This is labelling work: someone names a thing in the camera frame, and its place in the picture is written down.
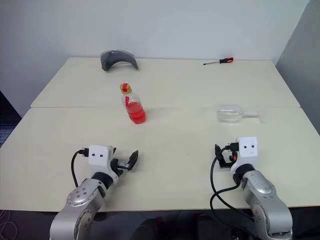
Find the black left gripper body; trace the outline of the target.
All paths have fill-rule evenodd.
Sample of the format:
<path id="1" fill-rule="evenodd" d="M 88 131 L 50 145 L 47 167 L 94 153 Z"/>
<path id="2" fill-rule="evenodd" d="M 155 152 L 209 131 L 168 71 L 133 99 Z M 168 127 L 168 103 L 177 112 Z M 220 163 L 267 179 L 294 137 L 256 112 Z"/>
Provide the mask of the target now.
<path id="1" fill-rule="evenodd" d="M 111 169 L 112 171 L 118 176 L 120 177 L 124 170 L 130 171 L 131 170 L 131 166 L 128 163 L 121 163 L 119 162 L 119 160 L 117 158 L 113 158 L 111 163 L 110 163 Z"/>

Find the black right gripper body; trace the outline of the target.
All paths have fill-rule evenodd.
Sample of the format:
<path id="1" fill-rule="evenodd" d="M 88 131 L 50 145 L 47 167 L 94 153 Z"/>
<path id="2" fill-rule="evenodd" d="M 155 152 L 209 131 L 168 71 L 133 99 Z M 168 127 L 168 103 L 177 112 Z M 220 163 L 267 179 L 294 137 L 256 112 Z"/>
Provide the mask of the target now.
<path id="1" fill-rule="evenodd" d="M 236 163 L 237 159 L 238 159 L 237 151 L 231 152 L 231 155 L 229 156 L 229 162 L 225 161 L 225 158 L 223 157 L 223 153 L 221 152 L 221 154 L 218 157 L 219 167 L 221 169 L 231 168 L 232 165 Z"/>

